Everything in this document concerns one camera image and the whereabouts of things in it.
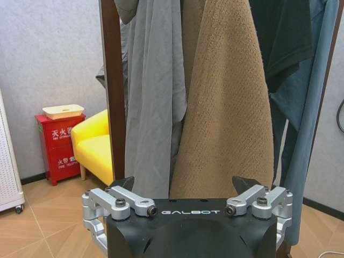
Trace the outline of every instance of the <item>gray wall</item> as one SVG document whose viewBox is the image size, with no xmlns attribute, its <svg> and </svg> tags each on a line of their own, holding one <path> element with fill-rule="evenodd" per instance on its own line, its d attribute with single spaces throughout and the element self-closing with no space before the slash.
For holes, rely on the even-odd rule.
<svg viewBox="0 0 344 258">
<path fill-rule="evenodd" d="M 0 88 L 21 178 L 44 172 L 35 114 L 106 108 L 98 0 L 0 0 Z"/>
<path fill-rule="evenodd" d="M 344 212 L 344 134 L 336 111 L 344 98 L 344 19 L 341 21 L 316 141 L 307 176 L 305 197 Z"/>
</svg>

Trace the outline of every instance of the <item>dark green shirt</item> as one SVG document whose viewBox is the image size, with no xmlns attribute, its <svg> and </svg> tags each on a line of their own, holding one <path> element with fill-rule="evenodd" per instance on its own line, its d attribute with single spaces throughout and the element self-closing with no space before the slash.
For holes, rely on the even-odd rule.
<svg viewBox="0 0 344 258">
<path fill-rule="evenodd" d="M 309 0 L 250 0 L 270 92 L 313 56 Z"/>
</svg>

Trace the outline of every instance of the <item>white cable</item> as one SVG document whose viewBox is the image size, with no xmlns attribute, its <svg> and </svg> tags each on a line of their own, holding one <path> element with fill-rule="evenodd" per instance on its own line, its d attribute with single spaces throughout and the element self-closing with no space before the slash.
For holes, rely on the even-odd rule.
<svg viewBox="0 0 344 258">
<path fill-rule="evenodd" d="M 329 252 L 324 252 L 324 253 L 320 254 L 318 258 L 323 257 L 325 254 L 340 254 L 340 255 L 344 255 L 344 253 L 338 253 L 338 252 L 329 251 Z"/>
</svg>

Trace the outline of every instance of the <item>yellow chair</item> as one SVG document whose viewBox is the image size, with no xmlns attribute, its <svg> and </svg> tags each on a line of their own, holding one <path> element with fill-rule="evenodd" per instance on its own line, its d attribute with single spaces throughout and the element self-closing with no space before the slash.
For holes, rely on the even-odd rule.
<svg viewBox="0 0 344 258">
<path fill-rule="evenodd" d="M 80 163 L 81 179 L 85 168 L 106 185 L 113 181 L 108 111 L 104 110 L 74 126 L 71 141 L 75 159 Z"/>
</svg>

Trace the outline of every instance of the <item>fire extinguisher box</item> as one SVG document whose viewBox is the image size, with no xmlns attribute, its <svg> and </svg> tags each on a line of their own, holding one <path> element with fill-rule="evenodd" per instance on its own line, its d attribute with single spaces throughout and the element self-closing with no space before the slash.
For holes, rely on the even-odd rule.
<svg viewBox="0 0 344 258">
<path fill-rule="evenodd" d="M 53 186 L 59 180 L 80 174 L 71 144 L 71 129 L 85 120 L 85 115 L 52 120 L 45 114 L 35 116 L 41 139 L 46 177 Z"/>
</svg>

